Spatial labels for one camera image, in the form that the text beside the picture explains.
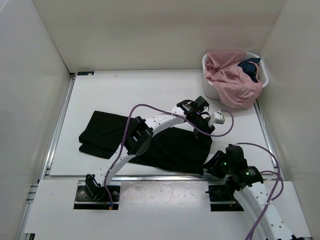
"metal frame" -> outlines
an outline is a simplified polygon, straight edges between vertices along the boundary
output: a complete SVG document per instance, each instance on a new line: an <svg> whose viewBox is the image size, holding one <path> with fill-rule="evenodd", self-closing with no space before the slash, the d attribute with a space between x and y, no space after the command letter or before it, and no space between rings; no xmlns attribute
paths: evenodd
<svg viewBox="0 0 320 240"><path fill-rule="evenodd" d="M31 184L31 187L29 189L28 197L26 198L26 203L27 204L32 204L34 202L37 189L38 189L38 184L34 184L34 183Z"/></svg>
<svg viewBox="0 0 320 240"><path fill-rule="evenodd" d="M31 203L27 203L25 205L25 209L24 209L23 216L22 216L22 221L20 223L15 240L31 240L32 239L32 236L33 236L32 234L30 234L30 233L24 234L25 227L27 224L26 220L28 219L28 216L30 214L31 206L32 206Z"/></svg>
<svg viewBox="0 0 320 240"><path fill-rule="evenodd" d="M61 132L61 129L62 129L62 125L63 125L64 119L65 119L65 116L66 116L66 112L67 112L67 108L68 108L68 105L69 105L71 93L72 93L72 90L74 88L75 80L76 80L76 75L74 74L74 75L71 76L71 81L70 81L70 84L69 84L69 88L66 91L66 94L64 96L64 100L63 100L63 104L61 106L59 117L57 119L57 123L55 125L55 129L54 129L54 132L53 132L53 135L52 135L52 138L51 138L50 146L49 146L48 152L46 154L46 158L44 160L44 166L43 166L43 169L42 169L42 172L41 172L41 176L39 178L40 180L45 179L47 168L49 166L51 166L51 164L52 164L52 160L53 160L54 155L55 155L55 151L56 151L56 147L57 147L57 144L58 144L58 140L59 140L60 132Z"/></svg>
<svg viewBox="0 0 320 240"><path fill-rule="evenodd" d="M84 182L86 176L68 176L68 175L59 175L59 176L51 176L50 168L48 167L47 173L45 175L46 180L78 180L79 182ZM275 180L276 177L271 174L263 174L264 180ZM179 175L116 175L112 178L110 185L114 183L118 183L121 181L207 181L207 182L225 182L224 179L216 178L213 175L197 175L197 174L179 174Z"/></svg>
<svg viewBox="0 0 320 240"><path fill-rule="evenodd" d="M260 123L260 127L262 129L262 133L263 133L263 137L264 137L264 140L266 142L266 145L267 145L269 151L271 153L273 153L278 158L278 156L276 154L276 151L275 151L275 148L274 148L274 145L273 145L273 143L271 141L271 137L270 137L269 131L267 129L264 117L262 115L258 100L256 100L255 103L254 103L254 109L255 109L256 115L258 117L258 120L259 120L259 123ZM277 165L276 161L273 158L272 158L272 163L273 163L273 166Z"/></svg>

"white basket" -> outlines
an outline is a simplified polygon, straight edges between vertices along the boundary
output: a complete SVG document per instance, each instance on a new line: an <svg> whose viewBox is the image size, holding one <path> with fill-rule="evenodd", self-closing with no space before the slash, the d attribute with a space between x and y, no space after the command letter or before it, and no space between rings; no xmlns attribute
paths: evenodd
<svg viewBox="0 0 320 240"><path fill-rule="evenodd" d="M243 58L244 60L247 59L251 59L251 58L260 58L257 54L250 52L250 51L246 51L245 52L245 56ZM206 60L207 60L207 54L205 54L202 58L202 68L203 68L203 73L205 73L206 71ZM264 61L261 59L259 62L259 80L261 82L263 82L262 87L264 88L265 86L268 85L269 83L269 78L266 72L266 68L265 68L265 63ZM212 84L211 81L208 81L205 76L203 77L203 89L204 89L204 94L210 98L210 99L215 99L215 100L219 100L219 95L214 87L214 85Z"/></svg>

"white enclosure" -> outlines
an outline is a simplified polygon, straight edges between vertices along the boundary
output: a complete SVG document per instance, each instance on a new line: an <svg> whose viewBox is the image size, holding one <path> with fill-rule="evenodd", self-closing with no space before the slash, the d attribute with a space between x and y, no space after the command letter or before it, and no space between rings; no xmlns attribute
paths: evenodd
<svg viewBox="0 0 320 240"><path fill-rule="evenodd" d="M243 212L210 212L202 193L177 197L193 189L189 183L203 190L217 183L207 175L199 180L128 163L114 178L123 188L118 211L73 210L77 184L105 162L78 151L94 110L127 116L136 104L168 110L205 96L206 51L241 49L262 57L269 83L248 110L206 98L211 113L228 109L235 117L232 132L213 139L208 159L239 141L274 151L286 180L276 207L297 236L320 240L319 20L318 0L0 0L0 239L76 240L95 233L179 240L196 238L197 231L203 238L244 239L251 225ZM154 114L141 108L135 116ZM225 117L216 133L230 125ZM265 152L243 149L250 165L274 169ZM263 178L270 188L274 178ZM134 193L152 180L158 182L145 193L158 202ZM166 181L175 191L156 195ZM164 208L172 195L174 204ZM127 231L110 233L120 225Z"/></svg>

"pink cloth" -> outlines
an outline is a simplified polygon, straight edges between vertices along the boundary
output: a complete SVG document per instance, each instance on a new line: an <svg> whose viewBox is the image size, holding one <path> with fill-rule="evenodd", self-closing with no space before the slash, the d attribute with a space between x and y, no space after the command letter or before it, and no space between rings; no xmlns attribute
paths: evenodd
<svg viewBox="0 0 320 240"><path fill-rule="evenodd" d="M251 108L262 91L261 81L253 82L237 66L245 51L215 50L206 53L205 78L212 82L222 103L231 108Z"/></svg>

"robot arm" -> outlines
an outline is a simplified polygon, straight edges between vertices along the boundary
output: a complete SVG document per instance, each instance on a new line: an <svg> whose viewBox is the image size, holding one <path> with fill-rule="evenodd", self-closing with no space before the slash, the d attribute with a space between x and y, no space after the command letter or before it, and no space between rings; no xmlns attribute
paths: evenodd
<svg viewBox="0 0 320 240"><path fill-rule="evenodd" d="M264 210L269 193L258 169L248 166L240 146L229 145L226 153L218 151L209 161L208 172L219 179L230 175L225 182L225 189L231 198L236 199L249 216L252 225ZM268 207L257 225L255 232L261 240L303 240L296 238L281 219L273 202Z"/></svg>
<svg viewBox="0 0 320 240"><path fill-rule="evenodd" d="M105 162L95 174L87 174L85 178L86 193L92 199L99 199L103 186L108 186L117 172L132 158L145 153L151 143L152 137L161 131L177 124L182 124L185 119L198 129L211 134L214 123L223 124L224 117L214 113L211 118L203 118L201 114L209 106L208 102L199 96L195 101L184 100L170 109L170 114L160 114L148 119L134 118L127 130L124 145L120 144L110 159ZM196 129L193 131L196 138L202 137Z"/></svg>

